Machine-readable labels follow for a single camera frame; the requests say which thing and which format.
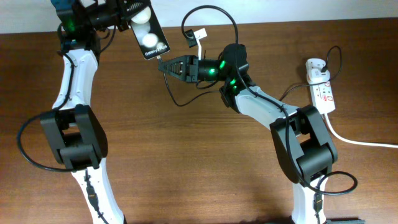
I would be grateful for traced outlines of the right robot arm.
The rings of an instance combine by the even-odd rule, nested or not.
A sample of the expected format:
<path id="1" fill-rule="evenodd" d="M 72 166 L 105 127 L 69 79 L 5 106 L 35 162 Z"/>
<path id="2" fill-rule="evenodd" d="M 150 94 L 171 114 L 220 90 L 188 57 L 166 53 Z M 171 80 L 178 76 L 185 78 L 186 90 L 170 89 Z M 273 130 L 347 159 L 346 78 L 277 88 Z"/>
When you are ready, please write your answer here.
<path id="1" fill-rule="evenodd" d="M 248 75 L 243 44 L 227 45 L 217 60 L 184 55 L 159 60 L 159 70 L 186 83 L 223 82 L 226 107 L 255 119 L 272 135 L 278 163 L 293 184 L 291 223 L 326 223 L 326 182 L 338 160 L 336 147 L 320 112 L 312 105 L 287 105 L 264 93 Z"/>

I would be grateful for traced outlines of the black Galaxy smartphone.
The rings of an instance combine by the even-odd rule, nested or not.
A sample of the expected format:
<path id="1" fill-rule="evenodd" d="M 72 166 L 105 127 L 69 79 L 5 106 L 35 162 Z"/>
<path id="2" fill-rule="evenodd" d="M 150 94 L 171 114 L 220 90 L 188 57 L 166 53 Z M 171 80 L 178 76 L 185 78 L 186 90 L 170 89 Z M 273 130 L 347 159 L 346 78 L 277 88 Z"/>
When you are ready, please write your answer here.
<path id="1" fill-rule="evenodd" d="M 131 19 L 130 25 L 146 60 L 170 51 L 170 45 L 152 6 L 146 6 L 135 15 Z"/>

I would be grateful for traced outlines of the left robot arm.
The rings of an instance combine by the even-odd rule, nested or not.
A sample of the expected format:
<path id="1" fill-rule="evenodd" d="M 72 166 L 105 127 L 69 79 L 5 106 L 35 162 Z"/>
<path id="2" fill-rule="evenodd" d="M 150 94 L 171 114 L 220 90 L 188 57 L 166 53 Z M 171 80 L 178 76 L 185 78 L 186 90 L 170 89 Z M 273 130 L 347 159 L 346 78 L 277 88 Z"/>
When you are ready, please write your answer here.
<path id="1" fill-rule="evenodd" d="M 147 9 L 150 1 L 53 0 L 61 24 L 58 38 L 64 60 L 60 92 L 49 114 L 40 119 L 55 160 L 63 172 L 78 182 L 93 223 L 125 223 L 106 171 L 108 141 L 90 107 L 93 78 L 100 55 L 99 31 L 110 26 L 121 32 L 131 19 Z"/>

